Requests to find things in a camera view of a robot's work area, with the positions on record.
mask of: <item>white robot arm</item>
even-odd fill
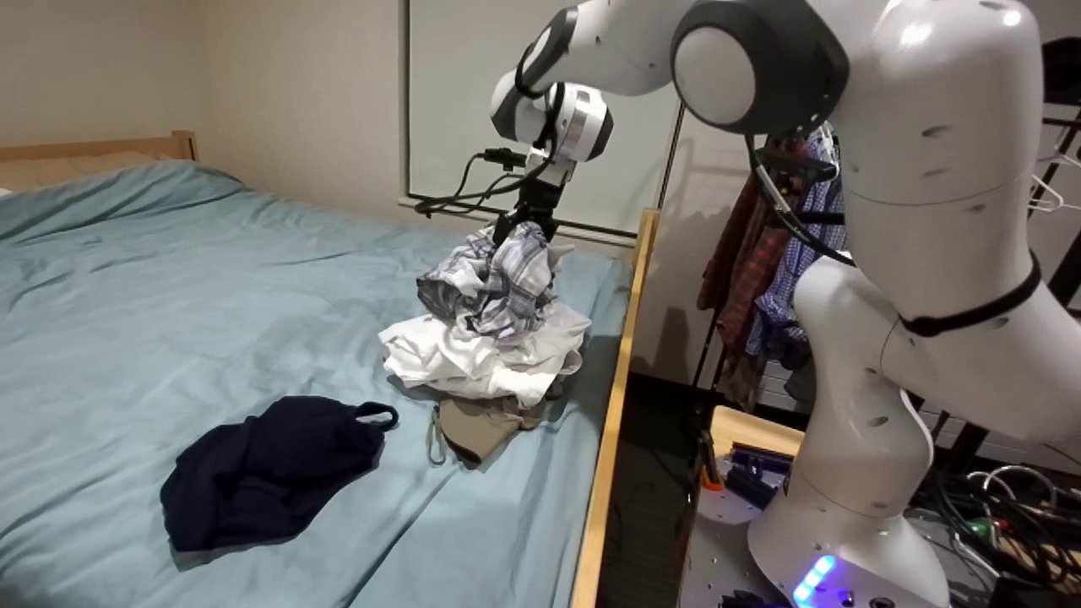
[[[555,155],[573,170],[606,148],[613,119],[573,133],[556,89],[594,102],[591,89],[662,84],[737,137],[827,119],[840,140],[854,266],[817,262],[796,284],[817,406],[787,490],[749,528],[758,569],[795,605],[949,605],[933,548],[902,516],[933,465],[906,391],[1081,465],[1081,329],[1028,248],[1040,128],[1032,12],[1016,0],[585,0],[505,75],[492,124],[518,141],[556,133]]]

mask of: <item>bed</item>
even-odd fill
[[[633,255],[570,255],[585,369],[542,429],[463,470],[428,463],[431,396],[394,384],[375,339],[424,312],[411,277],[457,231],[257,192],[184,133],[0,148],[0,190],[2,608],[597,603],[656,214]],[[176,454],[282,396],[390,403],[399,429],[302,537],[174,555]]]

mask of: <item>wall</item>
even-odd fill
[[[399,0],[200,0],[213,159],[283,196],[394,209]]]
[[[0,141],[204,133],[191,0],[0,0]]]

